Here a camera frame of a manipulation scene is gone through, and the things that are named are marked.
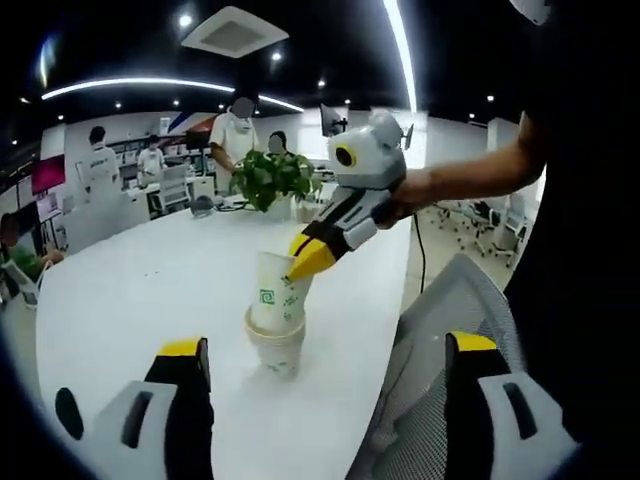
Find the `air vent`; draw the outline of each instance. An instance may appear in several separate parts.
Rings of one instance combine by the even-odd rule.
[[[288,33],[265,20],[239,8],[226,7],[198,25],[182,46],[241,58],[286,38]]]

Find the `person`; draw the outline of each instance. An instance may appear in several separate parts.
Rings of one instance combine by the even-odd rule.
[[[287,135],[283,131],[275,131],[269,137],[269,153],[274,155],[293,155],[287,149]]]
[[[93,154],[82,164],[82,181],[89,195],[89,202],[113,198],[122,190],[118,161],[112,148],[104,143],[105,130],[95,126],[89,134]]]
[[[249,151],[258,149],[258,136],[250,118],[254,108],[249,98],[239,97],[226,113],[215,118],[209,144],[211,155],[220,166],[216,171],[219,193],[229,193],[229,182],[236,164]]]
[[[141,173],[142,183],[148,183],[149,178],[157,178],[163,168],[167,168],[164,162],[162,150],[158,148],[160,139],[157,135],[149,137],[149,146],[140,152],[138,156],[138,169]]]
[[[526,13],[526,2],[518,3]],[[620,108],[635,95],[624,79],[636,53],[621,33],[622,17],[610,4],[552,2],[535,27],[517,139],[479,159],[408,171],[387,222],[440,200],[515,192],[546,165],[537,221],[505,294],[529,373],[563,408],[569,434],[598,452],[585,455],[591,463],[613,454],[608,445],[625,438],[633,416],[627,402],[636,362],[614,332],[623,334],[626,320],[638,318],[630,280],[637,267],[622,252],[598,251],[610,244],[610,233],[593,223],[625,223],[619,218],[625,209],[608,207],[606,192],[616,205],[635,203],[630,177],[636,176],[625,173],[635,156],[635,122]],[[568,248],[559,249],[569,238]]]
[[[5,213],[0,219],[0,245],[2,247],[3,261],[13,260],[31,280],[36,282],[44,270],[47,262],[60,263],[64,254],[60,250],[50,250],[46,255],[39,257],[27,248],[18,244],[20,230],[18,219],[14,214]]]

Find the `black shirt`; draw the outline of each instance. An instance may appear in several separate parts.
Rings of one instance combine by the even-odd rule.
[[[525,112],[550,156],[537,221],[506,289],[530,374],[579,441],[611,439],[629,424],[636,382],[640,271],[626,242],[638,218],[631,192],[640,190],[630,121],[637,27],[615,4],[558,1],[536,28]]]

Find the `ceiling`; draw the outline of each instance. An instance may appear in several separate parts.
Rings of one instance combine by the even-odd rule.
[[[10,2],[0,33],[4,78],[0,95],[0,162],[36,141],[46,127],[132,111],[217,111],[229,94],[192,87],[126,86],[75,92],[48,101],[46,91],[84,80],[158,76],[241,87],[302,106],[320,101],[351,108],[408,108],[402,64],[382,0],[50,0]],[[418,108],[477,121],[516,118],[522,49],[529,27],[508,0],[398,0],[416,81]],[[181,40],[200,22],[233,5],[286,31],[290,38],[233,60],[189,49]],[[193,16],[186,29],[183,13]],[[42,45],[52,61],[44,88],[37,74]],[[271,54],[278,50],[277,64]],[[326,80],[318,89],[320,78]],[[487,95],[495,102],[488,103]],[[20,102],[26,98],[30,104]],[[180,106],[174,107],[174,99]],[[259,105],[260,115],[290,113]]]

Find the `white t-shirt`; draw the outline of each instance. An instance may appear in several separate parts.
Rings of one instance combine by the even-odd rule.
[[[216,143],[227,152],[234,165],[243,160],[250,150],[258,148],[258,136],[250,118],[243,120],[233,113],[218,115],[213,122],[209,143]],[[227,191],[231,174],[222,167],[216,169],[218,190]]]
[[[138,167],[150,175],[159,175],[166,166],[164,163],[164,155],[159,148],[155,150],[145,148],[138,156]]]
[[[91,188],[89,195],[92,200],[113,197],[122,190],[116,153],[112,148],[105,147],[104,142],[98,142],[92,148],[92,154],[83,162],[84,187]]]

